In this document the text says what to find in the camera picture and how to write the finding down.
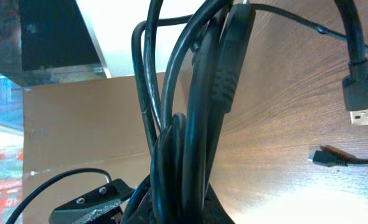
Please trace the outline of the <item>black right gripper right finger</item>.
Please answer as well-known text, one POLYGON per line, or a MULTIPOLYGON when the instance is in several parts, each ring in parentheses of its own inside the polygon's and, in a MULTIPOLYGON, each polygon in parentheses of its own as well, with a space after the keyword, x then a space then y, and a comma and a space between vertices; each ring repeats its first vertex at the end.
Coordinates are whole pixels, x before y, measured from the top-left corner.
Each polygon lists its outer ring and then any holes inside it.
POLYGON ((224 210, 210 184, 205 195, 203 219, 205 224, 235 224, 224 210))

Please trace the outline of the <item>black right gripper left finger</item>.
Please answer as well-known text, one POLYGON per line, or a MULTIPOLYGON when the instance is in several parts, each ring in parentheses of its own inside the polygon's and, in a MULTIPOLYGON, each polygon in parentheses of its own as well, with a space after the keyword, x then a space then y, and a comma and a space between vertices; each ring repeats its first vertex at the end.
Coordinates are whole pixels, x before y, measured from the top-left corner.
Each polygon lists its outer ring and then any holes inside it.
POLYGON ((123 180, 115 179, 55 208, 49 216, 49 223, 119 223, 123 216, 121 204, 127 201, 133 193, 134 189, 123 180))

